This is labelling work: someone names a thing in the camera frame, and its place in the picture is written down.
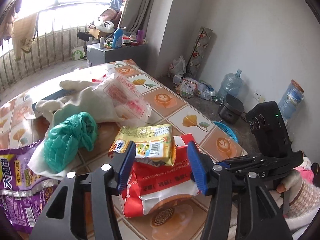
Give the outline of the gloved right hand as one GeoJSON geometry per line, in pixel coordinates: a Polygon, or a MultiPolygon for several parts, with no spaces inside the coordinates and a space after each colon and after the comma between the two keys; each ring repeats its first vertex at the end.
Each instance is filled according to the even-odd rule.
{"type": "Polygon", "coordinates": [[[293,169],[281,181],[276,190],[270,190],[278,207],[284,203],[281,194],[289,191],[289,211],[287,218],[296,218],[319,209],[319,187],[303,179],[301,174],[293,169]]]}

